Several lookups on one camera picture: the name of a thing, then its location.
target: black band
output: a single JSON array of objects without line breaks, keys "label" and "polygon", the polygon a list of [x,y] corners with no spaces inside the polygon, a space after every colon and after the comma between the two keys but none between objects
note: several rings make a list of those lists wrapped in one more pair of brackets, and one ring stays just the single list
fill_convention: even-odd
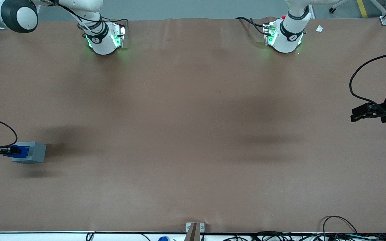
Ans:
[{"label": "black band", "polygon": [[290,14],[290,11],[288,11],[288,17],[294,20],[302,20],[303,18],[306,17],[306,15],[308,15],[308,13],[309,13],[309,6],[306,6],[302,16],[300,17],[293,16]]},{"label": "black band", "polygon": [[100,32],[98,35],[89,35],[86,34],[87,38],[92,41],[93,43],[101,43],[102,39],[105,38],[108,34],[108,25],[106,23],[102,23],[104,25],[104,29],[102,32]]},{"label": "black band", "polygon": [[302,32],[298,32],[298,33],[289,32],[284,27],[284,20],[281,22],[280,29],[281,29],[281,33],[285,37],[287,37],[287,41],[290,41],[290,42],[296,41],[303,34],[303,31],[305,30],[303,29]]}]

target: table surface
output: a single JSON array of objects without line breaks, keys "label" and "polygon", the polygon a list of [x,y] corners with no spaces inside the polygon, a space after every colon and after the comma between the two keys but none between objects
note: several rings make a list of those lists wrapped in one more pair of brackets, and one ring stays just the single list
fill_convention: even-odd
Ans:
[{"label": "table surface", "polygon": [[[71,22],[1,32],[0,119],[47,153],[0,157],[0,231],[320,231],[341,215],[386,232],[386,124],[351,123],[363,101],[348,88],[386,54],[386,26],[307,31],[281,54],[239,20],[132,21],[107,56]],[[383,101],[386,59],[354,89]]]}]

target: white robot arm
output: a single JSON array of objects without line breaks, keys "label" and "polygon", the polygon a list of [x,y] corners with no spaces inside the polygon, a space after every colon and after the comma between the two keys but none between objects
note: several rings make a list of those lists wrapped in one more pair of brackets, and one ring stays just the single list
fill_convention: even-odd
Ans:
[{"label": "white robot arm", "polygon": [[265,36],[267,44],[282,53],[292,52],[303,37],[304,30],[311,13],[309,5],[334,4],[339,0],[284,0],[288,4],[288,14],[285,19],[277,19],[271,22],[265,32],[270,36]]},{"label": "white robot arm", "polygon": [[78,21],[89,46],[96,53],[106,55],[122,45],[125,29],[102,20],[98,12],[102,4],[103,0],[0,0],[0,27],[32,32],[38,23],[36,5],[61,6]]}]

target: gray block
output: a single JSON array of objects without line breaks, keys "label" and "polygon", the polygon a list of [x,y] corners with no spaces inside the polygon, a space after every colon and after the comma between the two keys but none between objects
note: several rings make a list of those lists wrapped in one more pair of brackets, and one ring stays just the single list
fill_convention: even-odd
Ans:
[{"label": "gray block", "polygon": [[46,145],[39,142],[17,142],[15,145],[28,147],[28,156],[25,158],[12,158],[15,163],[34,164],[44,163]]}]

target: yellow floor stripe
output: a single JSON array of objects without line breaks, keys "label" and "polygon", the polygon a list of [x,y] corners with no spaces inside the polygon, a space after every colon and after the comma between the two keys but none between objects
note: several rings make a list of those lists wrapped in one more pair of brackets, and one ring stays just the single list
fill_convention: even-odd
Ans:
[{"label": "yellow floor stripe", "polygon": [[364,8],[364,4],[362,0],[357,0],[358,8],[360,9],[361,16],[363,18],[367,18],[366,9]]}]

